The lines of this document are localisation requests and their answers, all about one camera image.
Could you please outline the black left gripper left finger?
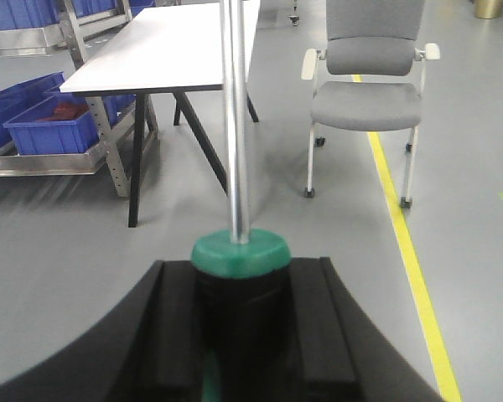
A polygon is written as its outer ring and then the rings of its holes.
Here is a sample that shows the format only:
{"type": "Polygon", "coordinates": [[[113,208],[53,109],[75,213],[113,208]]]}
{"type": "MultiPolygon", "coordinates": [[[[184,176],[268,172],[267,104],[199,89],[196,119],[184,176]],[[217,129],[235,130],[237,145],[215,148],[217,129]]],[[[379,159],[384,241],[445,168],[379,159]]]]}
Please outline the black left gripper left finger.
{"type": "Polygon", "coordinates": [[[93,327],[0,385],[0,401],[198,401],[196,272],[157,260],[93,327]]]}

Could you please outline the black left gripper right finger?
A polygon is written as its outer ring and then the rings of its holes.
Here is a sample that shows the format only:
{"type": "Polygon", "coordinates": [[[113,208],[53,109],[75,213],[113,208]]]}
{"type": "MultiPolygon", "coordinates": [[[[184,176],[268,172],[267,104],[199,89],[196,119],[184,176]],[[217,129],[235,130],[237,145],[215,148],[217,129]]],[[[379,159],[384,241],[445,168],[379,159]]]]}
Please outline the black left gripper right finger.
{"type": "Polygon", "coordinates": [[[366,315],[330,258],[295,258],[289,274],[293,401],[442,399],[366,315]]]}

